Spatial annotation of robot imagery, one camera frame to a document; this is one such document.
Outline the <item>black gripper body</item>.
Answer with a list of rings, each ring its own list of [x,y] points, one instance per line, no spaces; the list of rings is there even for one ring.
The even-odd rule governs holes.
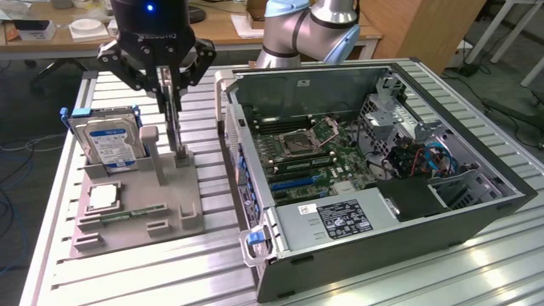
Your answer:
[[[117,44],[145,66],[178,66],[193,48],[186,1],[112,1]]]

